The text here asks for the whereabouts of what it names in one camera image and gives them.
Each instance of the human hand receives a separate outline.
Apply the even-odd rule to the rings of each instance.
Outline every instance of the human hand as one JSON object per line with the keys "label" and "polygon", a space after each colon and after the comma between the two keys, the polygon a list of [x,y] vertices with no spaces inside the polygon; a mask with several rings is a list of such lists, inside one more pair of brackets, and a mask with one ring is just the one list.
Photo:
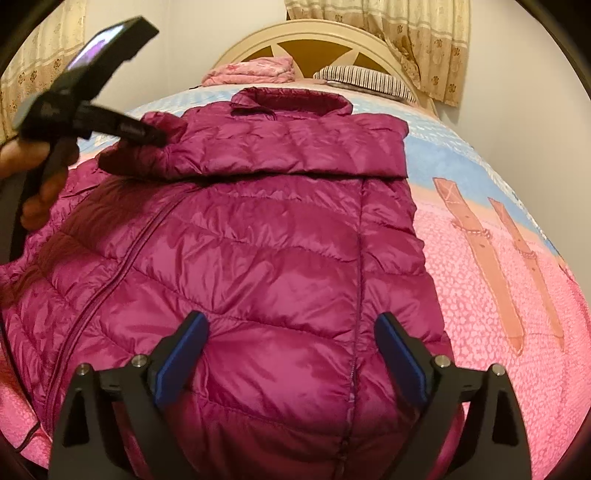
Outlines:
{"label": "human hand", "polygon": [[[29,230],[39,230],[49,220],[49,210],[66,185],[68,166],[78,161],[80,151],[75,138],[62,138],[56,145],[63,167],[41,185],[39,193],[27,199],[22,206],[21,224]],[[0,179],[38,167],[49,155],[50,145],[45,142],[16,138],[0,147]]]}

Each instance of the folded pink blanket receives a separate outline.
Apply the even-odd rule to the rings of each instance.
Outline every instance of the folded pink blanket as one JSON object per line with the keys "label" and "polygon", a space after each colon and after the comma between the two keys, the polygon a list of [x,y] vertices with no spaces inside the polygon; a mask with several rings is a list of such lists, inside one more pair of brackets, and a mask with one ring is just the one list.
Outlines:
{"label": "folded pink blanket", "polygon": [[260,57],[209,70],[201,85],[207,87],[227,83],[287,83],[293,82],[294,78],[294,59],[291,57]]}

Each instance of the striped pillow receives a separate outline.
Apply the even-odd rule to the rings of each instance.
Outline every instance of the striped pillow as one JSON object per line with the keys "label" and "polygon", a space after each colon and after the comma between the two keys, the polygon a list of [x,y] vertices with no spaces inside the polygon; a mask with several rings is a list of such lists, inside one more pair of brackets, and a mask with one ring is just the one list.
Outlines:
{"label": "striped pillow", "polygon": [[402,80],[387,73],[355,65],[329,65],[314,74],[315,79],[356,86],[366,93],[381,93],[395,100],[416,103],[417,99]]}

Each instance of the metal screw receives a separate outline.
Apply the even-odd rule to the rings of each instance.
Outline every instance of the metal screw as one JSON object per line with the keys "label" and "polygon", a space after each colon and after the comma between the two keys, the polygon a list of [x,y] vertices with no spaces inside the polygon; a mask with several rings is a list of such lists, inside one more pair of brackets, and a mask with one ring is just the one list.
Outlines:
{"label": "metal screw", "polygon": [[507,370],[501,364],[493,364],[491,370],[497,377],[502,377],[507,373]]}
{"label": "metal screw", "polygon": [[452,361],[447,355],[437,355],[435,357],[435,365],[440,368],[447,368],[452,364]]}
{"label": "metal screw", "polygon": [[80,375],[84,377],[88,372],[90,372],[90,364],[80,364],[76,368],[76,375]]}
{"label": "metal screw", "polygon": [[135,357],[133,357],[131,359],[131,364],[135,368],[141,368],[147,363],[148,363],[148,357],[146,355],[136,355]]}

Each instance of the white wall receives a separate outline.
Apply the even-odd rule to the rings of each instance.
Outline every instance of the white wall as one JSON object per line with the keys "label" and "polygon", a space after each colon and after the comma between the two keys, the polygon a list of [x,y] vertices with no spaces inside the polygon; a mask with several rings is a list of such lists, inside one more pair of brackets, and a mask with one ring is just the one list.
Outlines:
{"label": "white wall", "polygon": [[472,0],[456,130],[513,187],[591,299],[591,100],[548,32],[515,0]]}
{"label": "white wall", "polygon": [[198,85],[244,36],[285,20],[283,0],[88,0],[86,39],[143,15],[160,33],[115,73],[97,98],[119,110]]}

